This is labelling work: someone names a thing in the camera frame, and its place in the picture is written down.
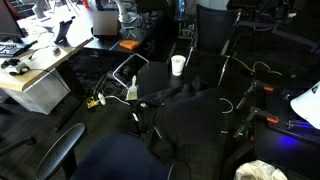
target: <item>white cup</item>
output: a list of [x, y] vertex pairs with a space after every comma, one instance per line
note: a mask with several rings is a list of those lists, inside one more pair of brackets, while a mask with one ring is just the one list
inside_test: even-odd
[[186, 62], [186, 58], [184, 56], [181, 56], [181, 55], [172, 56], [171, 57], [172, 74], [175, 76], [180, 76], [182, 74], [182, 70], [185, 62]]

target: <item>white plastic bag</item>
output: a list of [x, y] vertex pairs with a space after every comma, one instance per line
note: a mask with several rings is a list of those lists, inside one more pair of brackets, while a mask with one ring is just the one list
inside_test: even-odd
[[234, 176], [234, 180], [288, 180], [287, 177], [274, 166], [256, 160], [241, 165]]

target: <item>office chair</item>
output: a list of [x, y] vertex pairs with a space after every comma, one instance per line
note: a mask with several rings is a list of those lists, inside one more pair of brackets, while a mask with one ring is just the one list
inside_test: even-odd
[[185, 163], [162, 164], [138, 137], [121, 133], [102, 137], [77, 166], [73, 149], [85, 129], [84, 124], [76, 124], [57, 140], [39, 164], [36, 179], [50, 178], [61, 165], [66, 179], [73, 180], [190, 179]]
[[191, 41], [191, 48], [186, 61], [188, 65], [193, 53], [208, 56], [225, 56], [225, 61], [219, 84], [230, 55], [226, 55], [230, 42], [234, 39], [234, 32], [239, 21], [241, 11], [218, 10], [197, 4], [196, 7], [196, 33]]

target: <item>wall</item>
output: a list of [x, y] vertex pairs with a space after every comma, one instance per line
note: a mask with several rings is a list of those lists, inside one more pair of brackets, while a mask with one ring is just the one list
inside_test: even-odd
[[228, 2], [229, 0], [186, 0], [186, 14], [196, 14], [197, 3], [214, 9], [227, 9]]

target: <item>keyboard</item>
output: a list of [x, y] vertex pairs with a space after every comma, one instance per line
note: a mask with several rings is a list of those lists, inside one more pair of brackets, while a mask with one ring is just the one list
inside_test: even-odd
[[25, 44], [2, 44], [0, 43], [0, 57], [14, 57], [26, 51]]

